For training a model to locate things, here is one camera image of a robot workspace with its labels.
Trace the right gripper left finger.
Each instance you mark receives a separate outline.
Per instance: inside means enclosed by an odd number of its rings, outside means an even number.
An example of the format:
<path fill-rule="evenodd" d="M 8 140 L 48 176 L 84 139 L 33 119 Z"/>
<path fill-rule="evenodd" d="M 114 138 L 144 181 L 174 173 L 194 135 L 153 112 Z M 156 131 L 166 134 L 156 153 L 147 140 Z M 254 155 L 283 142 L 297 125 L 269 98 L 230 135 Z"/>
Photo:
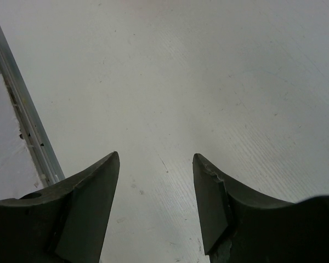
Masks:
<path fill-rule="evenodd" d="M 54 185 L 0 200 L 0 262 L 99 262 L 119 171 L 112 152 Z"/>

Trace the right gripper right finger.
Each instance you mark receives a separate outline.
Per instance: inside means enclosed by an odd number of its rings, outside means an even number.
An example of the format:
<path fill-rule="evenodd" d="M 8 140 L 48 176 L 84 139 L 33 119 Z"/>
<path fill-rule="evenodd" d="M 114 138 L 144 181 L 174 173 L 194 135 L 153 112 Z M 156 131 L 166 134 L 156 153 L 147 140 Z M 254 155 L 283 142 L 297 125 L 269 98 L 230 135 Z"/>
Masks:
<path fill-rule="evenodd" d="M 282 201 L 230 177 L 199 153 L 192 169 L 210 262 L 329 262 L 329 196 Z"/>

